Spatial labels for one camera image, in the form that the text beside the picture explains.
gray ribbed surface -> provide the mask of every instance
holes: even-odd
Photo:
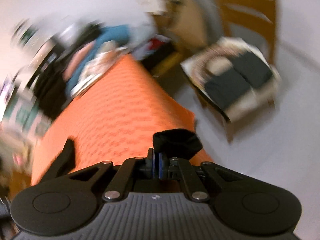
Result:
[[[0,198],[0,218],[10,215],[10,211],[8,210],[7,205],[9,205],[8,200],[4,197]]]
[[[40,239],[252,240],[257,238],[228,229],[215,218],[207,204],[191,202],[183,193],[130,193],[124,201],[105,204],[90,224],[76,232],[57,237],[40,237],[22,232],[15,238],[15,240]],[[290,234],[268,239],[297,240]]]

bed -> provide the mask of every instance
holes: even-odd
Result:
[[[82,97],[74,99],[34,150],[31,184],[37,184],[67,138],[76,150],[77,171],[104,160],[114,165],[146,157],[154,133],[194,130],[194,114],[169,97],[131,55],[123,56]],[[212,161],[204,150],[193,165]]]

wooden chair back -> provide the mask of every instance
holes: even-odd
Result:
[[[267,61],[274,64],[276,42],[276,1],[275,0],[215,0],[220,7],[223,30],[226,36],[232,36],[230,24],[242,25],[264,37],[269,46]],[[248,8],[258,13],[249,14],[248,10],[239,11],[238,8]]]

black mechanical device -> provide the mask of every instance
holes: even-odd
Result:
[[[15,240],[297,240],[301,205],[285,189],[150,148],[47,178],[16,196],[11,215]]]

black cushion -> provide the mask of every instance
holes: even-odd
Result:
[[[230,58],[230,61],[233,68],[255,89],[261,88],[272,77],[270,68],[252,52]]]
[[[209,97],[221,109],[227,109],[250,89],[246,80],[233,68],[212,78],[204,85]]]

